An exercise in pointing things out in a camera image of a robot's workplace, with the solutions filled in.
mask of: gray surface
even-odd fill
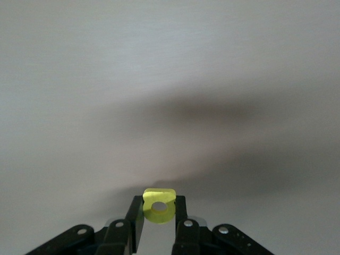
[[[340,250],[339,1],[2,1],[0,253],[144,188],[275,254]],[[147,224],[139,254],[170,254]]]

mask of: yellow plastic piece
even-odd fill
[[[143,194],[143,200],[144,216],[153,223],[167,223],[176,213],[176,191],[173,189],[146,189]],[[166,208],[164,210],[157,210],[153,208],[152,205],[157,202],[164,203]]]

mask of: hole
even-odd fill
[[[226,228],[226,227],[219,227],[218,231],[219,231],[221,234],[228,234],[228,233],[229,233],[229,230],[228,230],[228,228]]]
[[[184,226],[186,226],[186,227],[191,227],[192,226],[192,221],[191,220],[186,220],[185,222],[184,222]]]
[[[116,227],[122,227],[122,226],[124,226],[124,223],[123,223],[123,222],[117,222],[117,223],[116,223]]]
[[[85,228],[82,228],[82,229],[78,230],[77,234],[78,234],[78,235],[83,235],[83,234],[85,234],[86,232],[87,232],[87,230],[86,230]]]
[[[156,212],[162,213],[168,209],[168,206],[163,202],[155,202],[152,204],[151,208]]]

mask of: black metal part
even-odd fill
[[[177,225],[172,255],[200,255],[200,227],[193,219],[183,219]]]
[[[37,247],[27,255],[72,255],[77,249],[93,244],[94,229],[88,225],[77,225]]]
[[[94,233],[77,225],[26,255],[131,255],[137,253],[144,224],[143,197],[136,195],[125,219],[118,219]],[[185,196],[178,195],[176,239],[172,255],[273,255],[236,227],[221,224],[210,231],[186,212]]]
[[[125,219],[131,224],[132,231],[132,252],[137,253],[139,240],[144,225],[143,196],[135,195],[127,212]]]
[[[212,230],[214,242],[231,254],[273,255],[252,238],[230,224],[221,224]]]
[[[126,219],[118,219],[111,222],[104,243],[101,244],[95,255],[131,255],[131,224]]]
[[[185,196],[177,195],[175,200],[175,210],[176,210],[176,231],[177,226],[181,220],[187,219],[188,214],[186,213],[186,202]]]

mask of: yellow object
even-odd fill
[[[167,223],[176,213],[176,191],[173,189],[146,189],[143,200],[144,216],[153,223]]]

